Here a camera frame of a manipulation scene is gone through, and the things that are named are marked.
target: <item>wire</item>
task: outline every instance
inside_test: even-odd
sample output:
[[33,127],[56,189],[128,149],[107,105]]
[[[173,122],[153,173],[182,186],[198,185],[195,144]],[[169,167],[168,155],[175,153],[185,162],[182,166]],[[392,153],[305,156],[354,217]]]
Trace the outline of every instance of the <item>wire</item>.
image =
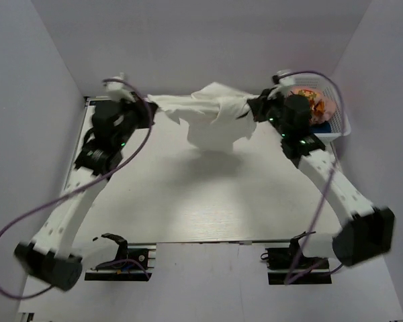
[[344,266],[343,264],[340,264],[340,265],[337,266],[334,270],[331,270],[330,272],[325,273],[325,274],[323,274],[322,276],[330,276],[330,275],[333,275],[333,274],[337,273],[343,266]]
[[[9,230],[10,227],[14,226],[16,223],[19,223],[21,220],[24,220],[25,218],[34,215],[35,213],[47,209],[57,203],[66,201],[72,197],[74,197],[75,195],[82,193],[83,191],[87,190],[88,188],[91,188],[92,186],[94,186],[95,184],[106,180],[108,178],[110,178],[114,173],[116,173],[117,171],[121,170],[123,167],[125,167],[127,164],[130,163],[131,160],[133,160],[138,153],[141,151],[141,149],[143,149],[143,147],[145,146],[146,142],[148,141],[148,138],[150,137],[151,131],[152,131],[152,122],[153,122],[153,115],[152,115],[152,111],[150,110],[150,107],[148,105],[148,103],[142,99],[142,95],[139,93],[139,91],[137,91],[137,89],[135,89],[132,85],[130,85],[129,83],[127,83],[124,80],[121,79],[117,79],[117,78],[107,78],[103,80],[103,83],[108,83],[108,82],[116,82],[116,83],[122,83],[124,85],[126,85],[129,89],[131,89],[133,92],[136,93],[136,95],[138,96],[138,98],[143,102],[144,107],[146,108],[146,112],[148,113],[148,117],[150,122],[148,123],[148,133],[146,133],[145,138],[143,139],[142,143],[139,145],[139,147],[136,149],[136,151],[134,151],[134,153],[127,159],[125,160],[121,165],[119,165],[117,168],[113,169],[112,171],[108,172],[107,174],[104,174],[103,176],[100,176],[99,178],[96,178],[95,180],[87,183],[84,186],[81,186],[77,189],[75,189],[74,191],[71,191],[59,198],[56,198],[52,201],[49,201],[47,203],[44,203],[43,205],[40,205],[26,213],[23,213],[22,215],[16,217],[14,220],[12,220],[10,223],[8,223],[5,227],[3,227],[3,229],[0,231],[0,238],[3,236],[3,234]],[[6,291],[4,288],[1,287],[0,285],[0,294],[2,294],[3,296],[12,299],[12,300],[28,300],[28,299],[32,299],[34,297],[38,297],[41,294],[44,294],[45,292],[47,292],[48,290],[50,290],[52,288],[52,286],[48,287],[47,289],[36,293],[36,294],[32,294],[32,295],[26,295],[26,296],[19,296],[19,295],[14,295],[11,294],[10,292]]]
[[129,265],[127,265],[126,267],[122,268],[122,269],[121,269],[121,272],[125,272],[125,271],[129,270],[129,269],[131,269],[131,267],[133,267],[133,266],[134,266],[134,264],[129,264]]
[[293,284],[296,280],[298,280],[300,277],[310,273],[312,270],[314,270],[315,268],[318,268],[319,266],[323,265],[323,263],[325,263],[327,260],[326,259],[322,259],[319,260],[318,262],[316,262],[315,264],[313,264],[312,266],[308,267],[307,269],[305,269],[302,272],[297,273],[296,275],[288,278],[287,280],[285,279],[283,282],[285,283],[285,285],[290,285]]
[[[287,74],[283,74],[283,75],[279,76],[279,79],[289,77],[289,76],[293,76],[293,75],[298,75],[298,74],[315,74],[315,75],[321,76],[322,78],[326,79],[334,87],[334,89],[335,89],[335,91],[337,93],[337,96],[339,98],[339,105],[340,105],[339,107],[340,107],[340,112],[341,112],[341,136],[343,136],[345,134],[345,104],[343,102],[341,90],[339,89],[337,84],[335,82],[333,82],[331,79],[329,79],[327,76],[322,74],[321,72],[316,72],[316,71],[313,71],[313,70],[303,70],[303,71],[300,71],[300,72],[289,72]],[[334,162],[332,163],[332,167],[330,169],[330,173],[328,175],[327,182],[326,182],[326,184],[325,184],[325,186],[324,186],[324,188],[323,188],[323,190],[321,192],[321,194],[322,194],[321,199],[318,202],[318,206],[317,206],[317,208],[315,210],[315,214],[314,214],[314,216],[312,218],[312,222],[309,224],[309,228],[307,229],[308,233],[310,233],[310,232],[312,232],[314,230],[316,222],[319,219],[319,216],[321,214],[321,210],[322,210],[322,208],[323,208],[323,206],[325,204],[325,200],[326,200],[328,190],[329,190],[331,182],[333,180],[334,173],[336,172],[338,159],[339,159],[339,155],[337,155],[337,157],[334,159]],[[302,242],[297,254],[294,256],[294,259],[292,261],[291,267],[289,268],[287,276],[285,277],[285,280],[284,280],[285,285],[291,284],[291,281],[294,282],[295,280],[297,280],[297,278],[299,278],[299,277],[301,277],[301,276],[306,274],[305,273],[306,270],[305,270],[305,271],[303,271],[301,273],[298,273],[295,276],[291,277],[291,275],[293,274],[293,271],[296,269],[296,267],[298,265],[300,257],[302,257],[303,249],[306,247],[306,244],[308,243],[309,238],[310,238],[310,234],[307,235],[304,238],[304,240],[303,240],[303,242]],[[317,264],[321,265],[321,263],[323,261],[324,260],[321,260],[318,263],[316,263],[315,265],[317,265]]]
[[132,263],[132,264],[137,265],[137,267],[139,267],[141,269],[141,271],[143,271],[146,278],[148,280],[150,280],[150,276],[149,276],[148,272],[143,268],[143,266],[140,265],[140,263],[137,262],[136,260],[131,260],[129,258],[127,258],[126,260],[114,260],[113,262],[103,263],[103,264],[97,265],[96,268],[108,267],[108,266],[119,264],[119,263]]

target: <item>black clamp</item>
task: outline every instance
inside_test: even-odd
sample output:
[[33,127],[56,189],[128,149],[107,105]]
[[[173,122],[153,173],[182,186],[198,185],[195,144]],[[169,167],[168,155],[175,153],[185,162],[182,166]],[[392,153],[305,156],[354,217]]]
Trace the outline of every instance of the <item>black clamp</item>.
[[127,249],[128,249],[128,242],[127,240],[119,235],[114,235],[112,233],[104,233],[101,235],[103,238],[110,239],[118,244],[118,252],[116,253],[116,260],[121,259],[121,254],[124,255],[124,257],[127,256]]

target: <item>white towel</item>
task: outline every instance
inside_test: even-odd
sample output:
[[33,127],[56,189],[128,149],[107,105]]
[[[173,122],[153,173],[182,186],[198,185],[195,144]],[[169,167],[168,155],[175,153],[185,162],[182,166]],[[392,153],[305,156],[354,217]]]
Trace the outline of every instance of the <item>white towel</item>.
[[225,152],[231,152],[240,138],[249,140],[255,131],[257,124],[247,104],[247,99],[254,97],[218,83],[191,96],[148,95],[174,122],[188,122],[190,144],[201,150]]

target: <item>white enclosure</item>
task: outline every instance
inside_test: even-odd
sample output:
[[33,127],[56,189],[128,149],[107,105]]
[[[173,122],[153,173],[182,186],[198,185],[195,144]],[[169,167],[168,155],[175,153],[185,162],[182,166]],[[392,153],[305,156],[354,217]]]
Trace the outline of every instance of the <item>white enclosure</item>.
[[249,93],[277,70],[332,74],[370,0],[33,0],[81,92],[125,70],[141,91],[216,81]]

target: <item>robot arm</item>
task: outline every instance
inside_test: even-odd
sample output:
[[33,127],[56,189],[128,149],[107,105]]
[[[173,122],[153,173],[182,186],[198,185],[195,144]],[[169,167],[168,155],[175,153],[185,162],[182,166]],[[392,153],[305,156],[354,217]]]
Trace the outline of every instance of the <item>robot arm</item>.
[[[270,121],[281,134],[287,158],[322,189],[331,167],[330,154],[310,133],[308,100],[299,95],[285,98],[291,85],[289,82],[276,84],[274,90],[264,90],[260,97],[249,99],[248,104],[255,121]],[[96,106],[91,119],[93,128],[85,135],[75,161],[73,186],[87,184],[115,169],[122,161],[122,148],[132,133],[146,128],[150,121],[142,103],[121,84],[107,83],[106,90],[115,102],[105,101]],[[158,106],[148,104],[154,115]],[[69,290],[84,270],[126,255],[127,241],[110,233],[84,245],[73,245],[89,208],[108,180],[57,206],[28,245],[18,244],[15,256],[29,275]],[[335,174],[326,198],[343,228],[337,235],[314,234],[304,248],[305,256],[335,257],[344,265],[352,266],[390,250],[394,214],[389,209],[375,208],[340,172]]]
[[[105,101],[95,107],[91,118],[93,127],[83,139],[68,190],[89,184],[116,169],[122,161],[122,148],[130,136],[138,128],[147,128],[150,122],[143,103],[123,85],[107,83],[106,91],[114,101]],[[154,115],[158,106],[154,103],[148,103],[148,106]],[[15,257],[29,275],[61,290],[69,290],[84,270],[126,256],[127,241],[110,233],[94,237],[83,245],[73,245],[93,201],[109,179],[91,185],[58,205],[29,244],[18,244]]]
[[[290,77],[273,77],[275,86],[265,89],[256,99],[248,100],[256,121],[268,121],[282,136],[285,156],[322,191],[330,176],[332,162],[325,145],[310,131],[310,104],[307,98],[290,95]],[[341,173],[332,178],[326,200],[342,226],[336,234],[310,236],[303,255],[337,258],[352,266],[390,251],[394,214],[389,208],[378,209]],[[290,253],[295,253],[304,234],[291,240]]]

